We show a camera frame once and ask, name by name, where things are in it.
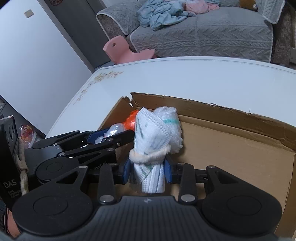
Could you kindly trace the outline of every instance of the wall outlet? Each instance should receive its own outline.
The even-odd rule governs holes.
[[[29,17],[31,17],[33,15],[34,15],[34,13],[33,13],[33,11],[31,9],[29,9],[28,11],[25,12],[26,18],[29,18]]]

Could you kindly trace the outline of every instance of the white table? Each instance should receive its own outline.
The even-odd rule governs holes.
[[[131,97],[130,92],[214,103],[296,126],[295,70],[236,58],[174,57],[97,70],[61,113],[48,137],[97,130],[118,99]]]

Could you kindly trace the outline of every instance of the white wall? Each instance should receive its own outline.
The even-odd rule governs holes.
[[[90,76],[37,0],[0,10],[0,95],[40,131],[48,133]]]

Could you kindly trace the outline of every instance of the gray sofa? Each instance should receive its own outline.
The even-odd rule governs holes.
[[[256,0],[258,12],[240,8],[239,0],[220,0],[218,10],[157,31],[140,26],[141,1],[124,1],[97,13],[109,39],[122,35],[132,50],[155,49],[158,57],[222,56],[289,64],[292,18],[284,0]]]

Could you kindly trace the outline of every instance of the clear plastic bag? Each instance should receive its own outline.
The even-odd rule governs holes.
[[[20,127],[20,137],[23,140],[24,148],[30,148],[35,139],[36,133],[33,131],[33,128],[28,125],[22,125]]]
[[[163,120],[163,122],[170,128],[173,134],[169,142],[171,146],[170,153],[178,153],[180,149],[183,147],[183,140],[181,138],[182,130],[181,123],[179,121],[179,117],[177,114],[177,109],[174,107],[162,106],[156,108],[153,113]]]
[[[113,136],[115,134],[118,134],[118,133],[121,133],[123,131],[125,131],[125,127],[122,123],[117,123],[117,124],[114,124],[112,125],[109,130],[104,133],[104,136],[103,137],[98,137],[96,140],[95,140],[95,144],[98,144],[98,143],[101,143],[101,141],[106,138],[106,137],[110,137],[110,136]]]

